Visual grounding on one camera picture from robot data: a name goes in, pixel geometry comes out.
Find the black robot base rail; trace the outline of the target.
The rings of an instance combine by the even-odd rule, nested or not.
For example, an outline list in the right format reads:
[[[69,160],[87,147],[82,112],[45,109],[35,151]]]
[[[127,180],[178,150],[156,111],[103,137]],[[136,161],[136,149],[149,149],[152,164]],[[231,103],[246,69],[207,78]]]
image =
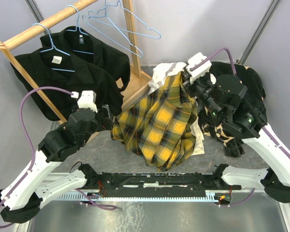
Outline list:
[[[231,187],[218,174],[201,173],[102,173],[86,185],[87,189],[102,189],[105,197],[204,197],[207,190],[240,190]]]

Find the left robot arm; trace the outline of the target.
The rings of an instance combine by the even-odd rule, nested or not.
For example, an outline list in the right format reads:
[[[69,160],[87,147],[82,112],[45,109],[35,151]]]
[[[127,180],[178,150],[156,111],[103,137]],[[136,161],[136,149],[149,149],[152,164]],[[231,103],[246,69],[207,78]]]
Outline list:
[[[0,189],[0,215],[7,226],[24,223],[56,197],[78,188],[93,188],[98,174],[89,164],[82,164],[69,174],[42,187],[44,179],[65,159],[84,147],[92,134],[111,130],[113,115],[107,104],[98,111],[79,108],[67,122],[46,134],[34,157],[21,174],[5,189]]]

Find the white shirt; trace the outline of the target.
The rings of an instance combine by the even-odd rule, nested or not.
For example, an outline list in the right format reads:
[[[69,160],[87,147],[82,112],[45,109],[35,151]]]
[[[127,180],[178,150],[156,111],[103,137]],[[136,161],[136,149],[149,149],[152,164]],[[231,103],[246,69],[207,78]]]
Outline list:
[[[148,95],[162,87],[167,76],[178,74],[184,70],[184,67],[186,67],[186,63],[184,62],[161,63],[157,65],[153,69],[152,79],[148,83],[150,87]]]

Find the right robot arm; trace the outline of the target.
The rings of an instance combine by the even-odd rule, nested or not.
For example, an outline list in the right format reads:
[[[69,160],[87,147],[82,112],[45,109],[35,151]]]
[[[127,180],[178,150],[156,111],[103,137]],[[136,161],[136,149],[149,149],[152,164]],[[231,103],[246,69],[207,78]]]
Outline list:
[[[278,202],[290,203],[290,151],[265,116],[245,97],[247,86],[230,74],[219,76],[214,84],[199,77],[189,78],[184,85],[208,110],[219,132],[227,132],[250,146],[269,166],[260,170],[225,166],[213,175],[214,187],[240,185],[261,189]]]

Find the yellow plaid shirt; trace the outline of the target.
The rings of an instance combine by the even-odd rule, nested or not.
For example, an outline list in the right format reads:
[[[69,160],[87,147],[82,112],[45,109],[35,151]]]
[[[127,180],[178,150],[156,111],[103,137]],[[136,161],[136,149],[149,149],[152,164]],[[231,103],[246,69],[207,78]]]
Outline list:
[[[118,115],[111,138],[143,157],[147,166],[166,171],[193,154],[197,140],[190,127],[196,119],[196,101],[178,73]]]

